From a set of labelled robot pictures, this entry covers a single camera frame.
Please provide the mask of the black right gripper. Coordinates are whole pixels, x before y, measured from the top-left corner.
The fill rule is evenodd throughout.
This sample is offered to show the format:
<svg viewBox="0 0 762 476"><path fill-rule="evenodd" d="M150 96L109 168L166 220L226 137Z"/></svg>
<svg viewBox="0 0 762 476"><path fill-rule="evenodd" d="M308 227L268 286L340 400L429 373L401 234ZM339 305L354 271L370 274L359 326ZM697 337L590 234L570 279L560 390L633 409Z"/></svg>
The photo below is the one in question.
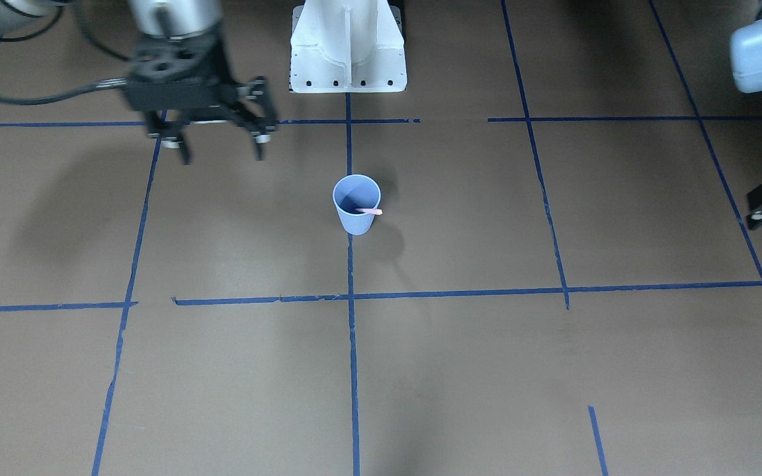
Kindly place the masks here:
<svg viewBox="0 0 762 476"><path fill-rule="evenodd" d="M172 136L184 166L192 162L181 133L187 122L233 122L250 133L256 160L265 160L272 135L266 81L233 78L221 30L181 39L142 35L129 64L124 99L142 113L149 136Z"/></svg>

